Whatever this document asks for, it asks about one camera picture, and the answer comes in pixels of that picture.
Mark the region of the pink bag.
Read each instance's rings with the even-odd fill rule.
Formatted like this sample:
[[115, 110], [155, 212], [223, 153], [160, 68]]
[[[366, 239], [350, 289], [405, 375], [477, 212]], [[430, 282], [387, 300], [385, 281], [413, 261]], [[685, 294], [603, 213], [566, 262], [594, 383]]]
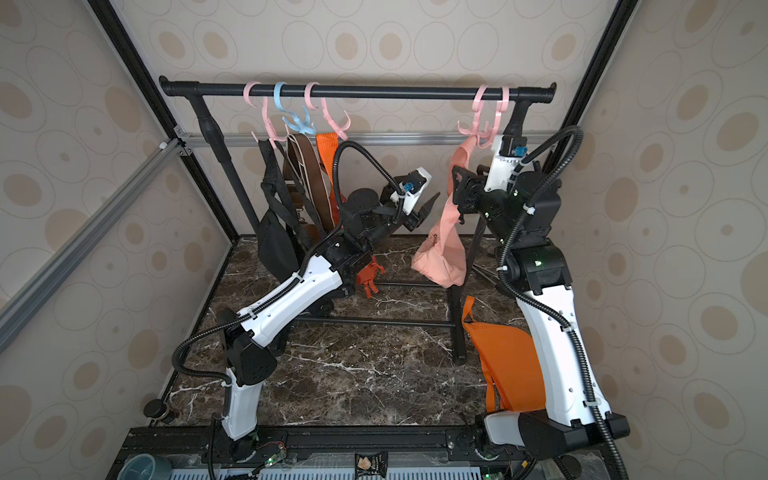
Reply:
[[429, 231], [411, 261], [411, 268], [443, 288], [462, 286], [465, 283], [467, 266], [466, 251], [457, 232], [459, 211], [453, 202], [454, 167], [468, 169], [470, 157], [477, 146], [475, 136], [468, 137], [453, 153], [449, 163], [446, 184], [448, 198], [439, 221]]

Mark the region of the red-orange waist bag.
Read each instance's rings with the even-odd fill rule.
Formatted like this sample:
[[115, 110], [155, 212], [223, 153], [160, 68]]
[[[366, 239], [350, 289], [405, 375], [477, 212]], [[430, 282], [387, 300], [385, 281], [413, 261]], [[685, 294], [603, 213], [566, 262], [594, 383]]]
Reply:
[[[336, 195], [333, 190], [334, 182], [332, 180], [332, 163], [334, 154], [339, 145], [339, 137], [335, 133], [318, 134], [315, 137], [316, 149], [319, 154], [321, 165], [330, 181], [329, 202], [331, 207], [331, 216], [334, 225], [340, 221], [339, 208], [336, 203]], [[379, 290], [374, 281], [378, 273], [385, 273], [386, 270], [381, 266], [374, 255], [371, 261], [356, 275], [356, 284], [364, 288], [366, 296], [371, 299], [374, 293]]]

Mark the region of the brown leather bag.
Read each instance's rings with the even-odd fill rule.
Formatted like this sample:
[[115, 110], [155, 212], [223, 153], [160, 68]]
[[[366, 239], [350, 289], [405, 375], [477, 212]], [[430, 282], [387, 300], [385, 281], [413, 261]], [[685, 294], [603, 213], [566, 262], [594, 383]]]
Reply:
[[283, 172], [299, 225], [313, 242], [335, 227], [326, 174], [310, 139], [289, 135], [285, 143]]

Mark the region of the bright orange bag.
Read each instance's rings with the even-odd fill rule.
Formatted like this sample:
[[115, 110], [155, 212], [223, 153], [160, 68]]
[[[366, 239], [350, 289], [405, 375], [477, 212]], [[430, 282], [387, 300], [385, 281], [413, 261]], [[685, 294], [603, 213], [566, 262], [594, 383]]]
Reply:
[[474, 303], [474, 297], [466, 297], [461, 320], [480, 358], [486, 411], [544, 409], [545, 386], [532, 337], [516, 327], [476, 321]]

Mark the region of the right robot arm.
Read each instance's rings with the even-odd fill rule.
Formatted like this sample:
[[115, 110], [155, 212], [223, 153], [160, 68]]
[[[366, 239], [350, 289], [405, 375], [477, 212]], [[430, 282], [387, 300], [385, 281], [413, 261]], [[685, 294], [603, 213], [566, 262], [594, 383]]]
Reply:
[[548, 237], [561, 205], [559, 177], [583, 138], [578, 126], [562, 129], [521, 158], [501, 158], [499, 174], [456, 166], [453, 202], [461, 214], [480, 215], [498, 240], [497, 288], [523, 312], [543, 377], [544, 405], [488, 414], [488, 442], [515, 446], [539, 461], [601, 447], [613, 478], [625, 479], [616, 442], [629, 434], [628, 420], [599, 389], [576, 318], [567, 262]]

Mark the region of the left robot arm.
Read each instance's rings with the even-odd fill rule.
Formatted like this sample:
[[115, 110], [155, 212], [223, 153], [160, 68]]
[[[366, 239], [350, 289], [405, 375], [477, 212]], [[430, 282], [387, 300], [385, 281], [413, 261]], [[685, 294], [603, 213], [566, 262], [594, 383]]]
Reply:
[[[383, 176], [387, 182], [384, 191], [363, 188], [342, 194], [340, 161], [347, 149], [359, 152]], [[425, 168], [394, 177], [368, 150], [351, 140], [336, 149], [331, 177], [339, 222], [310, 248], [299, 268], [266, 296], [236, 312], [231, 320], [190, 336], [173, 352], [172, 366], [179, 374], [213, 378], [224, 387], [226, 412], [221, 427], [233, 441], [256, 429], [263, 385], [277, 367], [276, 355], [270, 348], [275, 339], [313, 305], [351, 295], [357, 274], [373, 258], [374, 247], [400, 227], [413, 230], [420, 226], [435, 202], [433, 198], [425, 203], [419, 201], [432, 180]], [[225, 370], [188, 368], [185, 353], [194, 343], [215, 333], [224, 335]]]

